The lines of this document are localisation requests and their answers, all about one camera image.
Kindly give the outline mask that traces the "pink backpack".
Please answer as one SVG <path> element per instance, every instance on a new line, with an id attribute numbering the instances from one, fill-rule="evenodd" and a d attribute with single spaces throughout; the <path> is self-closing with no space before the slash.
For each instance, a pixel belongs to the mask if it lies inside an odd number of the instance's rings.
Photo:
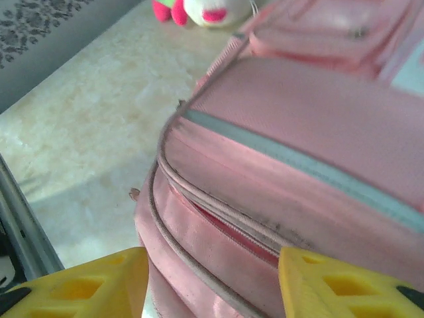
<path id="1" fill-rule="evenodd" d="M 165 124 L 135 223 L 159 318 L 286 318 L 283 247 L 424 292 L 424 0 L 278 0 Z"/>

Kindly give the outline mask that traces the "white pink green plush toy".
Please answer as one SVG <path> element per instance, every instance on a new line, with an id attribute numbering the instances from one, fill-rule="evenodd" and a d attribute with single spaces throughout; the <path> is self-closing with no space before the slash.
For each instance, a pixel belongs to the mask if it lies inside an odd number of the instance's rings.
<path id="1" fill-rule="evenodd" d="M 154 16 L 184 27 L 189 21 L 200 27 L 221 28 L 255 15 L 255 0 L 151 0 Z"/>

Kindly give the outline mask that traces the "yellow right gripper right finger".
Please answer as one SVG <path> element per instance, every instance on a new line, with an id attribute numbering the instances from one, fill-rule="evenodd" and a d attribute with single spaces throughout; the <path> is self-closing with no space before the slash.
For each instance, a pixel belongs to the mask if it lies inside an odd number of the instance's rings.
<path id="1" fill-rule="evenodd" d="M 397 278 L 283 247 L 278 278 L 286 318 L 424 318 L 424 292 Z"/>

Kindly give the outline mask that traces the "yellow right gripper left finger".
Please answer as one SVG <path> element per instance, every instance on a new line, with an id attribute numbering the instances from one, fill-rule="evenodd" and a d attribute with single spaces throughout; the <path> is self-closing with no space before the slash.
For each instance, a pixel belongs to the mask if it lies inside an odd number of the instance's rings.
<path id="1" fill-rule="evenodd" d="M 0 294 L 0 318 L 142 318 L 145 248 L 133 247 Z"/>

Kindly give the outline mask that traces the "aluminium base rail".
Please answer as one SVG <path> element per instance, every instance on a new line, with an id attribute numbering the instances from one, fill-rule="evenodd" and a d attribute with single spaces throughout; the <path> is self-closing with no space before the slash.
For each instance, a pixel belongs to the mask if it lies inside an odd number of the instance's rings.
<path id="1" fill-rule="evenodd" d="M 64 269 L 0 155 L 0 293 Z"/>

